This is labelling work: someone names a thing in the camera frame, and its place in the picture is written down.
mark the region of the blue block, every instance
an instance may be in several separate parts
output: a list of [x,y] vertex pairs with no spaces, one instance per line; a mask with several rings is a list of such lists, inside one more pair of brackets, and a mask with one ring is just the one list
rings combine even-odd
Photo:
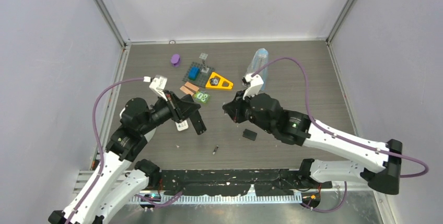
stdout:
[[197,67],[192,67],[191,71],[189,72],[188,78],[190,80],[195,80],[197,79],[197,75],[200,73],[200,69],[198,69]]

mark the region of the dark gray baseplate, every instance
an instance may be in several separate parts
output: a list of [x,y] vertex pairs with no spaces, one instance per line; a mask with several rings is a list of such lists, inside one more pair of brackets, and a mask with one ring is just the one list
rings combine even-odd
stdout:
[[[191,68],[194,66],[197,67],[198,69],[200,69],[200,72],[197,75],[197,79],[190,80],[188,78],[188,75],[189,75],[189,72],[191,71]],[[207,74],[202,73],[203,64],[197,63],[197,62],[192,62],[192,64],[188,68],[188,71],[186,71],[186,74],[183,77],[183,81],[184,82],[188,81],[189,83],[194,84],[199,87],[203,87],[203,88],[206,87],[206,83],[209,80],[209,77],[211,76],[212,72],[215,71],[215,68],[210,67],[210,66],[208,66],[208,67],[209,67],[209,72]]]

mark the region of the gray floor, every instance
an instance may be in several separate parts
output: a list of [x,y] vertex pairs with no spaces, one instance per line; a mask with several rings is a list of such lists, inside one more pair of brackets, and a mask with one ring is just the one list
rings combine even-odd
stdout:
[[[319,209],[334,208],[342,192],[322,192]],[[348,192],[342,208],[328,214],[311,212],[298,204],[172,205],[153,212],[140,206],[125,205],[112,224],[381,224],[383,223],[372,191]]]
[[[124,79],[163,75],[168,78],[166,88],[181,97],[184,95],[180,91],[184,84],[183,75],[191,62],[199,61],[200,53],[204,52],[209,55],[208,65],[234,83],[232,91],[207,90],[211,100],[200,109],[206,133],[197,136],[192,126],[178,132],[172,121],[167,122],[157,129],[138,159],[149,159],[163,169],[298,168],[305,158],[341,159],[322,150],[284,145],[251,123],[234,124],[224,115],[223,103],[231,101],[235,92],[243,89],[240,79],[259,48],[266,48],[271,60],[279,56],[300,60],[309,76],[310,105],[314,117],[334,128],[353,132],[327,47],[322,41],[133,45]],[[170,64],[175,53],[182,58],[178,68]],[[280,61],[268,72],[265,92],[278,99],[284,108],[305,113],[305,86],[298,67],[290,61]],[[123,85],[111,131],[119,126],[120,109],[127,100],[135,97],[144,98],[148,104],[157,100],[146,83]],[[256,141],[241,137],[245,128],[258,133]],[[219,150],[212,155],[216,145],[219,145]]]

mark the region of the green object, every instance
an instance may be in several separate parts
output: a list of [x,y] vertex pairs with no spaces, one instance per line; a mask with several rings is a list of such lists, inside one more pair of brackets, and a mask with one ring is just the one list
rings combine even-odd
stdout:
[[200,103],[206,104],[209,101],[209,98],[211,97],[211,95],[203,92],[203,91],[197,91],[194,94],[194,99]]

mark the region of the yellow triangular tool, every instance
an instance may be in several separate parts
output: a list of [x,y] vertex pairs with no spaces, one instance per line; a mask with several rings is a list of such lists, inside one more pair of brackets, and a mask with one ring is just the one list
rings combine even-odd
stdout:
[[232,90],[233,87],[234,83],[223,78],[220,74],[216,72],[211,73],[211,76],[209,77],[209,80],[206,83],[206,89]]

